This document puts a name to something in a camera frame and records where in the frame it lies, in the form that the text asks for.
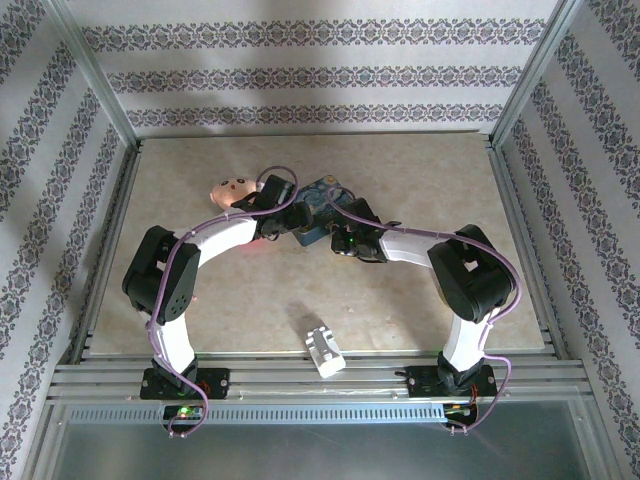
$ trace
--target wire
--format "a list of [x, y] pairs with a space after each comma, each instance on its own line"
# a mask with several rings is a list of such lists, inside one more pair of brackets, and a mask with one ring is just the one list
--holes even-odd
[[[222, 222], [227, 222], [229, 220], [234, 220], [236, 218], [247, 218], [247, 217], [270, 215], [272, 213], [279, 212], [280, 210], [284, 210], [289, 205], [291, 205], [293, 201], [296, 199], [296, 197], [298, 196], [299, 184], [298, 184], [298, 177], [296, 176], [295, 172], [290, 168], [284, 167], [281, 165], [269, 167], [263, 170], [260, 173], [260, 175], [258, 175], [258, 179], [256, 180], [256, 183], [258, 183], [266, 173], [272, 170], [284, 170], [293, 177], [293, 191], [291, 192], [291, 195], [284, 203], [267, 210], [260, 210], [257, 212], [232, 213], [231, 215], [224, 215], [221, 217], [216, 217], [216, 218], [207, 220], [206, 222], [203, 222], [200, 225], [193, 227], [189, 232], [187, 232], [184, 236], [182, 236], [173, 246], [173, 248], [171, 249], [171, 252], [169, 253], [169, 257], [167, 258], [167, 263], [165, 265], [164, 272], [162, 273], [160, 286], [158, 288], [158, 295], [156, 296], [156, 303], [153, 306], [153, 311], [151, 312], [151, 318], [146, 323], [145, 327], [148, 332], [149, 341], [151, 342], [153, 352], [158, 357], [158, 360], [160, 360], [160, 363], [162, 363], [162, 366], [167, 371], [169, 371], [173, 376], [175, 376], [177, 379], [179, 379], [180, 381], [182, 381], [183, 383], [191, 387], [193, 390], [195, 390], [202, 397], [202, 400], [203, 400], [202, 417], [200, 418], [198, 423], [196, 423], [189, 430], [187, 430], [186, 432], [180, 433], [181, 438], [186, 438], [187, 436], [191, 435], [193, 432], [198, 430], [198, 428], [200, 428], [200, 426], [205, 422], [205, 420], [207, 419], [207, 415], [209, 413], [209, 398], [202, 388], [200, 388], [198, 385], [196, 385], [194, 382], [192, 382], [188, 378], [184, 377], [182, 374], [180, 374], [180, 372], [177, 372], [171, 366], [171, 364], [162, 356], [162, 349], [160, 348], [160, 345], [158, 345], [157, 339], [155, 338], [155, 335], [153, 334], [153, 331], [151, 329], [151, 327], [158, 320], [158, 315], [160, 314], [160, 307], [162, 306], [162, 300], [164, 299], [165, 290], [167, 288], [167, 281], [169, 280], [169, 272], [171, 271], [173, 260], [175, 259], [178, 249], [182, 246], [182, 244], [184, 244], [191, 237], [195, 236], [198, 232], [201, 232], [202, 230], [209, 228], [212, 225], [216, 225]], [[173, 425], [173, 421], [170, 421], [168, 425], [169, 436], [174, 435], [174, 432], [171, 428], [172, 425]]]
[[[495, 249], [488, 247], [487, 245], [485, 245], [482, 242], [478, 242], [477, 240], [473, 240], [471, 238], [467, 238], [467, 237], [463, 237], [461, 235], [456, 235], [454, 233], [447, 233], [447, 232], [438, 232], [435, 230], [418, 230], [418, 229], [414, 229], [414, 228], [403, 228], [403, 227], [397, 227], [397, 226], [392, 226], [392, 225], [384, 225], [382, 223], [378, 223], [378, 222], [373, 222], [371, 220], [367, 220], [365, 218], [362, 217], [358, 217], [357, 215], [354, 215], [352, 213], [347, 212], [346, 210], [344, 210], [343, 208], [341, 208], [338, 204], [336, 204], [336, 202], [334, 202], [331, 199], [331, 193], [335, 190], [344, 190], [347, 193], [349, 193], [353, 198], [355, 198], [355, 196], [353, 195], [353, 193], [348, 190], [345, 189], [342, 186], [333, 186], [327, 189], [327, 191], [325, 192], [325, 198], [327, 199], [327, 203], [329, 203], [329, 205], [331, 205], [338, 213], [344, 215], [346, 218], [349, 218], [351, 220], [354, 220], [356, 222], [362, 223], [364, 225], [369, 225], [375, 228], [380, 228], [383, 230], [393, 230], [395, 232], [401, 232], [401, 233], [409, 233], [409, 234], [413, 234], [413, 235], [420, 235], [423, 237], [431, 237], [431, 238], [442, 238], [443, 240], [457, 240], [459, 242], [462, 243], [466, 243], [468, 245], [472, 245], [490, 255], [493, 255], [496, 259], [498, 259], [504, 266], [505, 268], [509, 271], [509, 273], [511, 274], [511, 276], [513, 277], [514, 280], [514, 289], [515, 289], [515, 297], [513, 298], [513, 300], [511, 301], [511, 303], [504, 308], [502, 311], [500, 311], [500, 313], [498, 313], [495, 317], [490, 318], [489, 320], [487, 320], [487, 324], [484, 327], [484, 330], [482, 331], [482, 334], [480, 335], [480, 340], [478, 342], [478, 349], [481, 351], [484, 351], [484, 345], [487, 341], [487, 337], [489, 335], [489, 331], [493, 328], [493, 324], [498, 321], [499, 319], [503, 318], [504, 316], [508, 315], [509, 313], [511, 313], [516, 306], [518, 305], [518, 303], [520, 302], [520, 299], [522, 298], [522, 282], [520, 280], [520, 275], [518, 275], [518, 272], [516, 271], [515, 267], [513, 266], [513, 264], [504, 256], [502, 255], [500, 252], [496, 251]], [[504, 377], [504, 380], [502, 382], [502, 385], [500, 386], [500, 389], [498, 390], [498, 392], [496, 393], [496, 396], [493, 397], [493, 400], [491, 401], [491, 403], [489, 404], [489, 407], [487, 408], [487, 411], [484, 413], [484, 415], [482, 415], [482, 417], [478, 418], [472, 425], [470, 426], [466, 426], [463, 424], [458, 425], [460, 427], [459, 430], [455, 430], [455, 427], [451, 427], [451, 433], [454, 434], [456, 431], [457, 432], [464, 432], [465, 435], [467, 432], [470, 432], [471, 430], [473, 430], [474, 428], [476, 428], [478, 425], [480, 425], [482, 422], [484, 422], [484, 420], [489, 416], [489, 414], [493, 411], [496, 403], [498, 402], [498, 399], [500, 398], [500, 396], [504, 393], [504, 390], [507, 386], [507, 383], [509, 382], [509, 379], [511, 378], [511, 362], [509, 361], [509, 359], [507, 357], [501, 357], [501, 356], [495, 356], [495, 355], [487, 355], [484, 354], [484, 358], [486, 358], [487, 360], [498, 360], [498, 361], [502, 361], [506, 364], [507, 366], [507, 374]], [[450, 421], [449, 423], [452, 424], [456, 424], [459, 422], [455, 422], [455, 421]]]

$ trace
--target beige floor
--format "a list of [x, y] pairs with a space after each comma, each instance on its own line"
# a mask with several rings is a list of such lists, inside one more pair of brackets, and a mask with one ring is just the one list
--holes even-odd
[[[350, 135], [147, 140], [91, 344], [93, 354], [151, 352], [143, 322], [120, 290], [144, 232], [178, 229], [220, 212], [212, 186], [255, 177], [274, 164], [302, 184], [334, 175], [367, 199], [383, 222], [452, 231], [476, 223], [517, 262], [482, 138], [476, 134]], [[187, 310], [199, 352], [300, 352], [320, 322], [344, 351], [438, 351], [451, 311], [428, 269], [365, 265], [334, 255], [325, 238], [293, 236], [226, 252], [200, 269]], [[542, 338], [528, 293], [492, 331], [488, 348], [535, 351]]]

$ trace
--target floral wallpaper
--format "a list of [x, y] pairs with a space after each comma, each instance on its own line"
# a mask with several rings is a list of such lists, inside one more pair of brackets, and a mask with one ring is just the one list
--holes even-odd
[[0, 0], [0, 479], [20, 478], [124, 148], [37, 0]]
[[502, 146], [568, 351], [640, 478], [640, 11], [589, 1]]
[[124, 16], [97, 0], [69, 6], [147, 137], [489, 133], [555, 3], [141, 0]]

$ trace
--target plush toy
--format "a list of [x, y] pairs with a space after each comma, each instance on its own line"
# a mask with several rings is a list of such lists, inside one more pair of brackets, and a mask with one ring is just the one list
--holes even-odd
[[231, 204], [242, 200], [244, 197], [256, 191], [256, 182], [245, 178], [234, 178], [219, 183], [211, 193], [211, 201], [222, 207], [223, 210], [228, 209]]

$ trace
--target wall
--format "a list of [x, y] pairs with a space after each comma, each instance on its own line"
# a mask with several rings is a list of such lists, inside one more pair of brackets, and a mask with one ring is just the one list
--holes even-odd
[[585, 2], [503, 145], [624, 478], [640, 478], [639, 3]]
[[37, 0], [0, 0], [0, 479], [19, 478], [124, 148]]
[[556, 1], [70, 0], [141, 136], [480, 129]]

